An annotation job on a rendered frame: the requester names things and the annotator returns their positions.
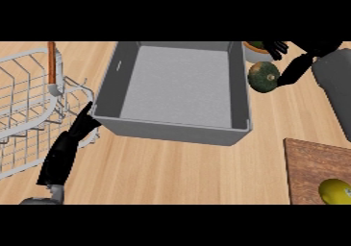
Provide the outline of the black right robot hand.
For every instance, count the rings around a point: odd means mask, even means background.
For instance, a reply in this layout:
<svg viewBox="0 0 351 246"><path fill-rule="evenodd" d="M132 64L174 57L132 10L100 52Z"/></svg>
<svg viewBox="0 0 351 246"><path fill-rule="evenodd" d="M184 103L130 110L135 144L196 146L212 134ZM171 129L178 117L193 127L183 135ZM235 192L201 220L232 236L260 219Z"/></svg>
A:
<svg viewBox="0 0 351 246"><path fill-rule="evenodd" d="M294 44L301 48L301 54L289 63L279 79L278 85L294 84L313 64L315 58L323 58L332 53L343 44L341 40L307 41L294 40ZM282 60L282 55L288 54L289 45L283 41L264 41L264 49L276 61Z"/></svg>

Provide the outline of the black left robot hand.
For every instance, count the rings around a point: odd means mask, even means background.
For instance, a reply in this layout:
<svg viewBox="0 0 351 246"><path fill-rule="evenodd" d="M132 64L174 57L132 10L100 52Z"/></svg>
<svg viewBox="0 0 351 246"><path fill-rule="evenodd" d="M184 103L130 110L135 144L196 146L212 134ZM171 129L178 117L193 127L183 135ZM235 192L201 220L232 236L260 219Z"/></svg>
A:
<svg viewBox="0 0 351 246"><path fill-rule="evenodd" d="M79 142L101 123L88 114L93 102L82 109L75 123L64 131L48 152L38 179L38 185L64 185L75 163Z"/></svg>

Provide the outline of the green round squash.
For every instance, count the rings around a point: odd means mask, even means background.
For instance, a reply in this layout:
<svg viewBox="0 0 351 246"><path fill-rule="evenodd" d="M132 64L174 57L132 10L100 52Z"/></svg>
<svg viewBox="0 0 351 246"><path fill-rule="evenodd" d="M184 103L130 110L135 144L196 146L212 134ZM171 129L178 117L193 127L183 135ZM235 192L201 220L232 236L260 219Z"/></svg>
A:
<svg viewBox="0 0 351 246"><path fill-rule="evenodd" d="M251 66L248 82L257 92L272 92L278 88L279 77L280 72L272 62L260 61Z"/></svg>

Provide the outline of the grey open box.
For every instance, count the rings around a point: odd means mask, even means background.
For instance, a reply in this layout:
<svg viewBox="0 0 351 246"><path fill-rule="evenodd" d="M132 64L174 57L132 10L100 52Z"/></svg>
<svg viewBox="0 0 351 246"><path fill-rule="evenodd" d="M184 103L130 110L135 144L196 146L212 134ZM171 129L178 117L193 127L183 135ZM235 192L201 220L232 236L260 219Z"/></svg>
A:
<svg viewBox="0 0 351 246"><path fill-rule="evenodd" d="M232 146L252 131L239 41L122 41L91 116L122 136Z"/></svg>

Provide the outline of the brown wooden cutting board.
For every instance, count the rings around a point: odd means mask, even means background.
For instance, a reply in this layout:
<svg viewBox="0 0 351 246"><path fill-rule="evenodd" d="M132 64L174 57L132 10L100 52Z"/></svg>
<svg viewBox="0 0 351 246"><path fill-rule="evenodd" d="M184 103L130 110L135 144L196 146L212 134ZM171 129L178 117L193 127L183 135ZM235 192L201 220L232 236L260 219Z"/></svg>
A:
<svg viewBox="0 0 351 246"><path fill-rule="evenodd" d="M341 179L351 185L351 149L292 138L283 145L291 204L322 205L322 181Z"/></svg>

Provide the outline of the white pot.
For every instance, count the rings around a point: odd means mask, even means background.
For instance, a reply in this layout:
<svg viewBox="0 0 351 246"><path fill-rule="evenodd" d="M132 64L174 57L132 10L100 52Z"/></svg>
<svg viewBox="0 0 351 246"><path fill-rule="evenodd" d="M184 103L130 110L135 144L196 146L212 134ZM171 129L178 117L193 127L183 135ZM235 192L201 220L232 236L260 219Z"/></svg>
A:
<svg viewBox="0 0 351 246"><path fill-rule="evenodd" d="M245 41L245 57L251 63L273 62L273 57L258 41Z"/></svg>

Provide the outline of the yellow fruit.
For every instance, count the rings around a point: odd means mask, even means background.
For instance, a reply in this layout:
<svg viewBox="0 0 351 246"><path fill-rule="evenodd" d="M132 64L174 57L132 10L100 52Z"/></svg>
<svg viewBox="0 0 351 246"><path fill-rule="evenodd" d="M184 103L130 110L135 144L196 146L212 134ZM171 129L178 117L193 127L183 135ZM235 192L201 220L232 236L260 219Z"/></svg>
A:
<svg viewBox="0 0 351 246"><path fill-rule="evenodd" d="M319 194L328 205L351 205L351 185L340 179L322 181Z"/></svg>

